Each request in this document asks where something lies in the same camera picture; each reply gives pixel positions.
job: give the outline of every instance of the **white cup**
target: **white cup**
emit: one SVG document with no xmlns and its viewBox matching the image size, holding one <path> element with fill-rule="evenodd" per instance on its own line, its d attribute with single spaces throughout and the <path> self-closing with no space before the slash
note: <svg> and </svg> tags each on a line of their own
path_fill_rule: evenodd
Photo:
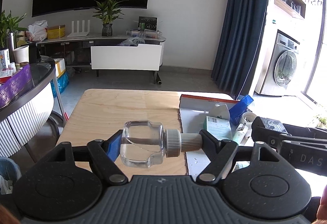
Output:
<svg viewBox="0 0 327 224">
<path fill-rule="evenodd" d="M 255 115 L 253 112 L 247 111 L 241 116 L 240 123 L 245 123 L 249 130 L 251 130 L 251 125 L 256 117 L 257 115 Z"/>
<path fill-rule="evenodd" d="M 15 63 L 29 62 L 28 45 L 14 49 Z"/>
</svg>

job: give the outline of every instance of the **tv stand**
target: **tv stand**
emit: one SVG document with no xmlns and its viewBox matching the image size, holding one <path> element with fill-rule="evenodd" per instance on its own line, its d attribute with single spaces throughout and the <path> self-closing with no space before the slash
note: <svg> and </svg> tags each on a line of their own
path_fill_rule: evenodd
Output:
<svg viewBox="0 0 327 224">
<path fill-rule="evenodd" d="M 136 47 L 118 46 L 129 36 L 102 37 L 101 34 L 89 34 L 85 37 L 62 37 L 38 42 L 41 54 L 54 58 L 65 58 L 67 67 L 91 66 L 99 77 L 100 69 L 148 70 L 154 72 L 153 83 L 161 83 L 158 77 L 159 67 L 166 38 L 143 38 L 145 44 Z M 72 58 L 84 51 L 90 59 L 83 62 Z"/>
</svg>

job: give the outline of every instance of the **black cylinder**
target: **black cylinder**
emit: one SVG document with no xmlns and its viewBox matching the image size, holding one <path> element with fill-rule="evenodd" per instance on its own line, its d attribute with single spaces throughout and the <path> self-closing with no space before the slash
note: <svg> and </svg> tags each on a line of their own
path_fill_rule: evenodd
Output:
<svg viewBox="0 0 327 224">
<path fill-rule="evenodd" d="M 157 83 L 158 85 L 161 85 L 161 79 L 160 79 L 159 74 L 157 74 L 156 83 Z"/>
</svg>

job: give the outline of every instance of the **white router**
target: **white router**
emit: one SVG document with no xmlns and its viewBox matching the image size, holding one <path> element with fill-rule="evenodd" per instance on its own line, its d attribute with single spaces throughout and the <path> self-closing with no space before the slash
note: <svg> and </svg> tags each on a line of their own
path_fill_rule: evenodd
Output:
<svg viewBox="0 0 327 224">
<path fill-rule="evenodd" d="M 80 32 L 80 21 L 77 20 L 76 32 L 74 32 L 74 21 L 72 21 L 72 32 L 67 37 L 85 37 L 90 32 L 90 21 L 87 21 L 87 31 L 85 31 L 85 20 L 82 20 L 82 31 Z"/>
</svg>

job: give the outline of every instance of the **purple cloth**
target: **purple cloth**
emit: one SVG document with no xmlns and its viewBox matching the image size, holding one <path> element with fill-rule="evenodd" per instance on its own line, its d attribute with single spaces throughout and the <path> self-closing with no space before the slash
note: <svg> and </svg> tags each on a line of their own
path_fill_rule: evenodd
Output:
<svg viewBox="0 0 327 224">
<path fill-rule="evenodd" d="M 25 85 L 32 79 L 29 64 L 0 86 L 0 109 L 11 102 L 11 100 L 23 90 Z"/>
</svg>

